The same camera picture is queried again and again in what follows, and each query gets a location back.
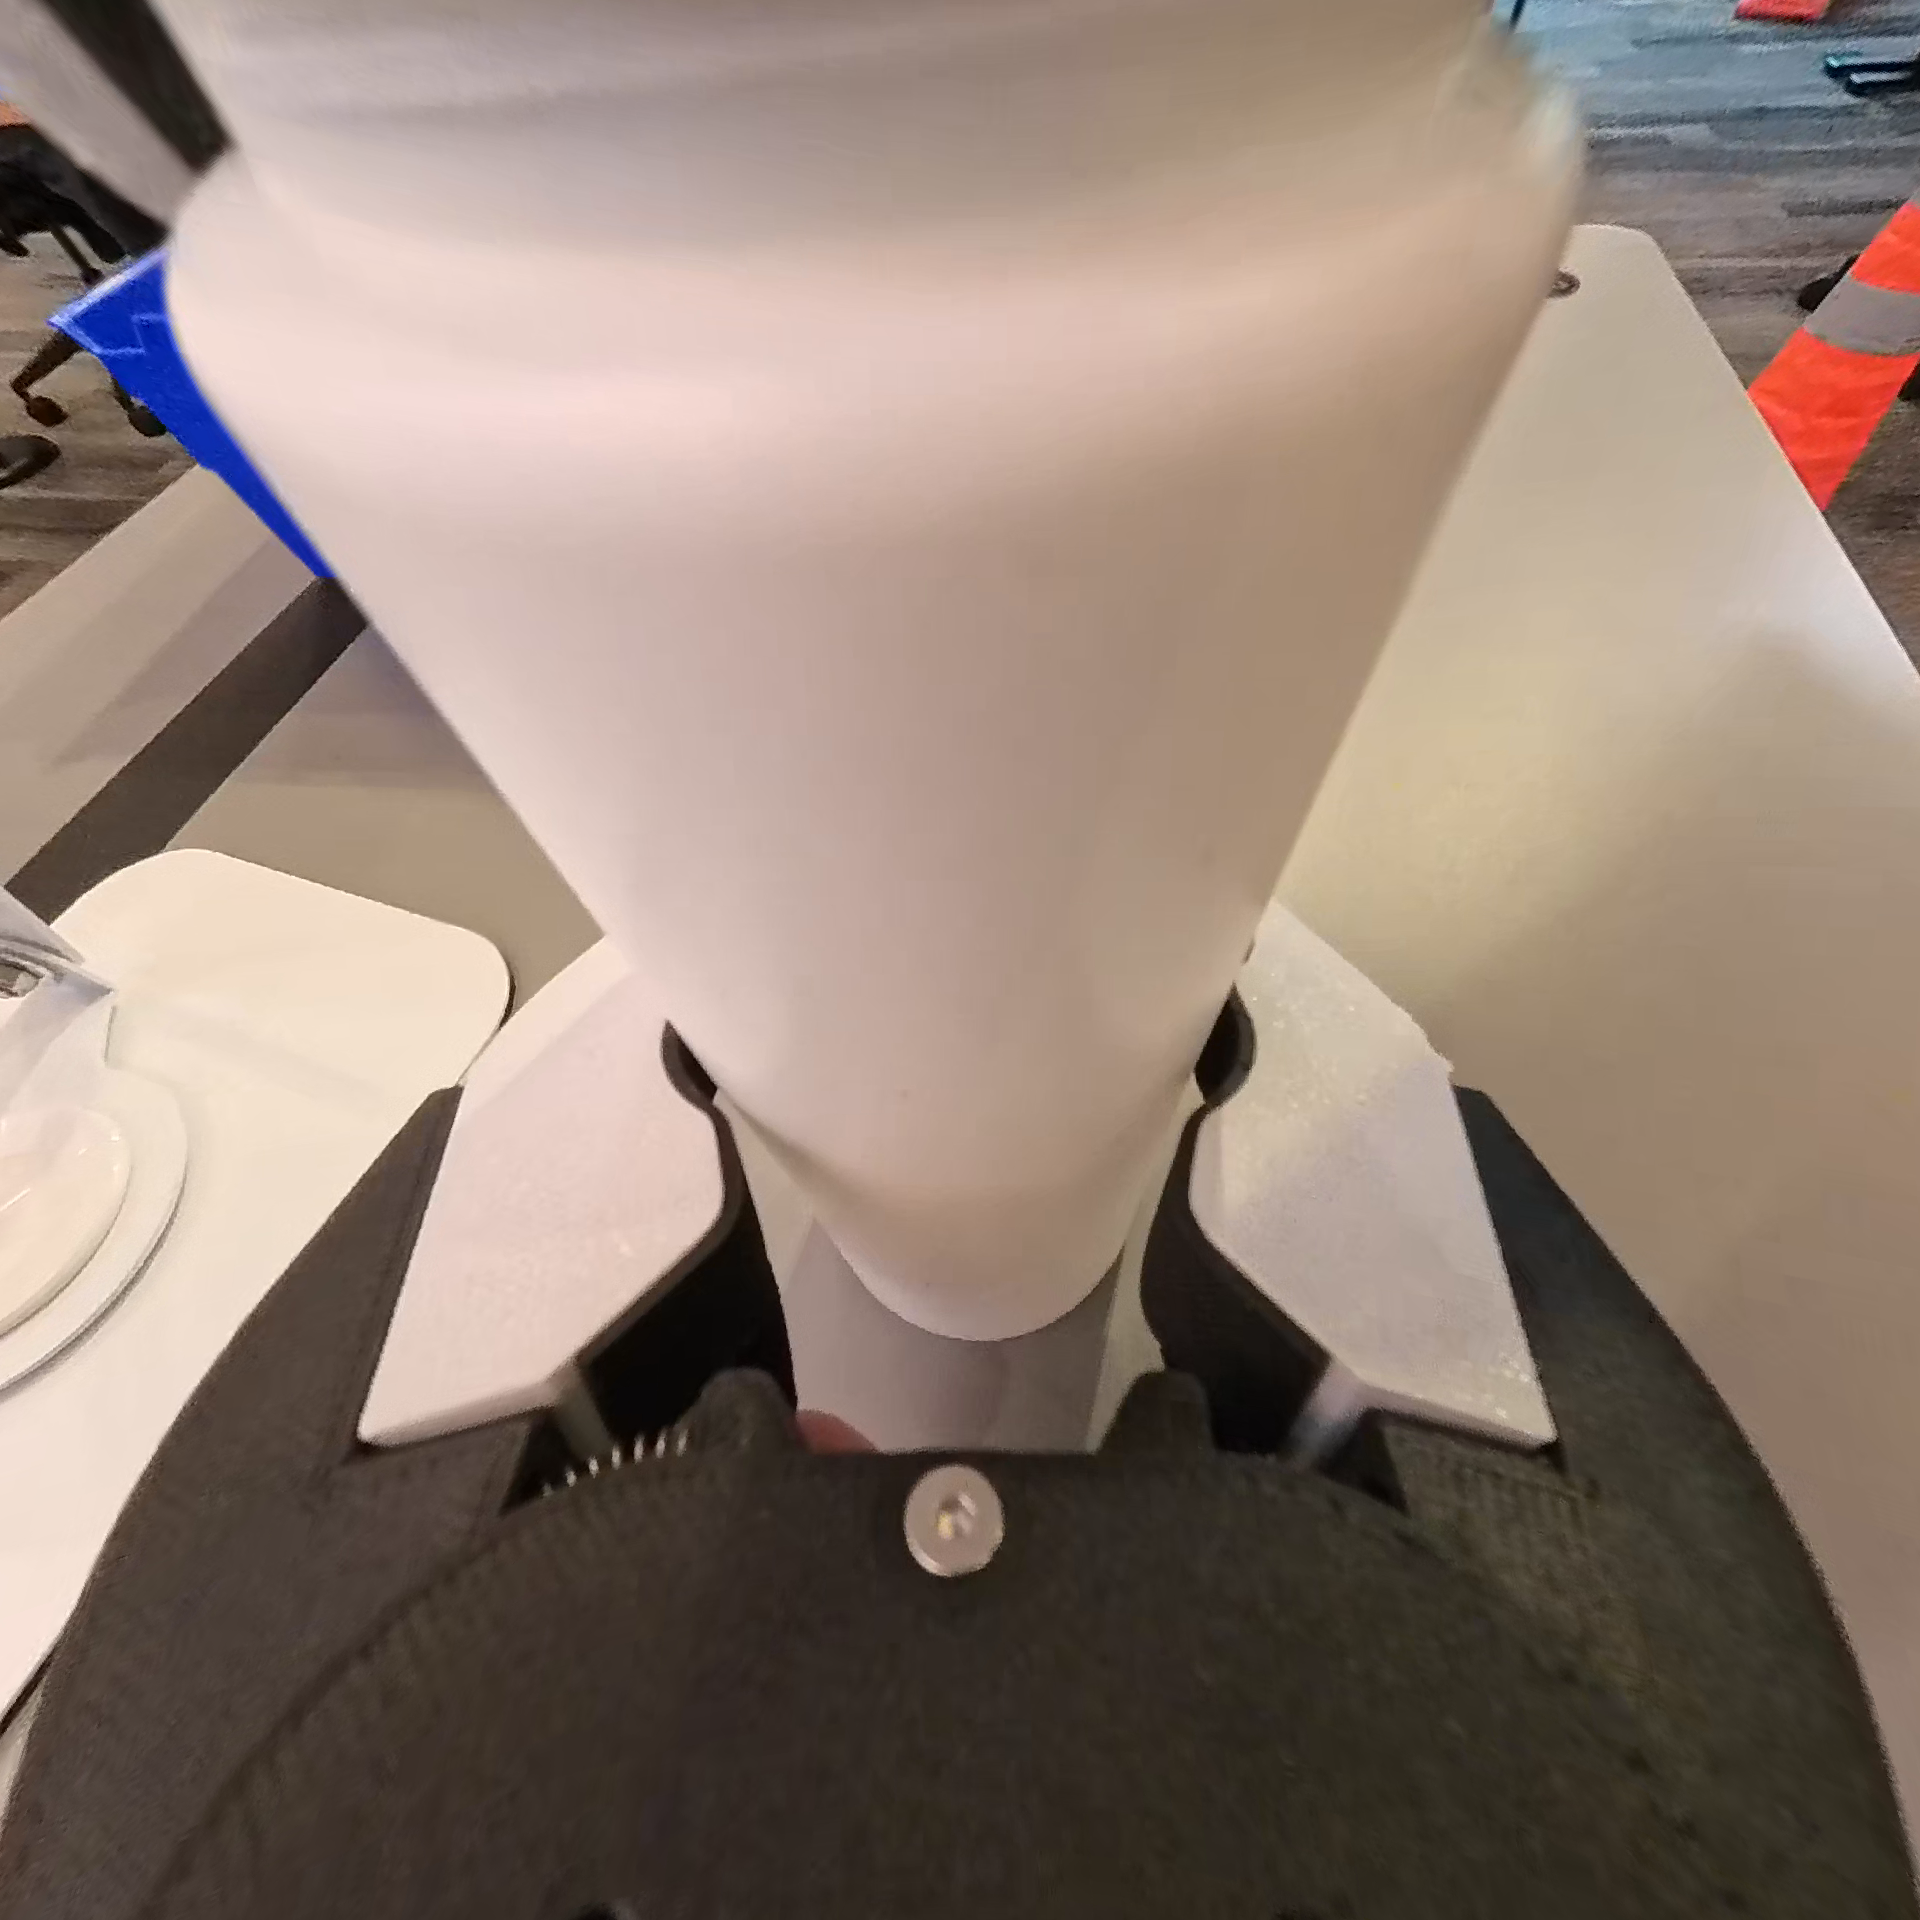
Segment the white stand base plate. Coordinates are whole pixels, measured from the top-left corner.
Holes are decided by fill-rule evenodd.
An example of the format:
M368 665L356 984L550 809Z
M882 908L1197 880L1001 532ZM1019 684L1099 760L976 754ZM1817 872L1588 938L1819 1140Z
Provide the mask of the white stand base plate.
M176 1092L189 1165L116 1308L4 1395L4 1713L185 1399L508 1003L481 935L220 852L142 859L45 925L116 991L113 1058Z

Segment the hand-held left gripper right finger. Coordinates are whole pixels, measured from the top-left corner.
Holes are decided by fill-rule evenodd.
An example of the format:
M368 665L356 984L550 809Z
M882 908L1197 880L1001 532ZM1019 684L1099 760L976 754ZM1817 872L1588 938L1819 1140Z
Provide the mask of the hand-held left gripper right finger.
M1424 1029L1266 911L1194 1061L1140 1307L1224 1452L1330 1464L1374 1414L1542 1452L1554 1416Z

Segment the blue plastic bin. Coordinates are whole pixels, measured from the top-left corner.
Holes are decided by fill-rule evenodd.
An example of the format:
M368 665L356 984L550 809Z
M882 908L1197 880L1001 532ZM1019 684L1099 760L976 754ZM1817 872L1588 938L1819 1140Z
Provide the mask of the blue plastic bin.
M213 412L189 373L167 305L167 256L167 249L155 249L78 302L58 307L52 312L54 333L94 356L133 401L155 412L193 464L225 481L309 574L332 578L332 568L257 468L250 468L250 458L229 433L229 426Z

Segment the black office chair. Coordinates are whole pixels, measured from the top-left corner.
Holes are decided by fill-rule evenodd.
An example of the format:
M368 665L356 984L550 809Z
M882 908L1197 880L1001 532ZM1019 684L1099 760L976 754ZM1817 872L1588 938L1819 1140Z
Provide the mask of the black office chair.
M58 150L13 100L4 100L4 258L28 260L34 245L61 260L58 302L102 287L159 240L159 227L124 204L106 181ZM45 393L86 345L45 321L25 359L7 376L21 414L34 426L4 432L4 489L21 489L58 461L45 428L67 412Z

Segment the clear round stand foot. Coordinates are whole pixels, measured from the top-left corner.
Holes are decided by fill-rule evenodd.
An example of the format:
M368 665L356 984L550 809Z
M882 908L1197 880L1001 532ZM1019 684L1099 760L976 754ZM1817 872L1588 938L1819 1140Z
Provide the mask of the clear round stand foot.
M78 1348L183 1194L176 1092L113 1058L116 991L4 896L4 1395Z

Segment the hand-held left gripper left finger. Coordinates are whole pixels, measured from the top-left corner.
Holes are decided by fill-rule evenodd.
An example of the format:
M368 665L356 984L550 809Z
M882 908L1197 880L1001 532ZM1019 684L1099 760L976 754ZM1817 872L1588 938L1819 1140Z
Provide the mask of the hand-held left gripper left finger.
M724 1365L674 1293L742 1197L706 1072L652 984L596 942L454 1093L360 1440L397 1449L550 1414L593 1456L674 1428Z

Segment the orange traffic cone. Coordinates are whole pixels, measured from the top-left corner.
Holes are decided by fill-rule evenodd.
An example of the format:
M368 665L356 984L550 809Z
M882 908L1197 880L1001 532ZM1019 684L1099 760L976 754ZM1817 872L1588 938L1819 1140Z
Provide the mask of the orange traffic cone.
M1908 200L1746 394L1795 481L1830 508L1915 379L1918 200Z

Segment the white bottle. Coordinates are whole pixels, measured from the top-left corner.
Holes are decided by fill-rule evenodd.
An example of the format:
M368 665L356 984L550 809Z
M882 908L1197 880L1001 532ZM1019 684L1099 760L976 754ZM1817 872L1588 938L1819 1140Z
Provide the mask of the white bottle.
M195 383L886 1307L1068 1313L1537 317L1489 4L156 4Z

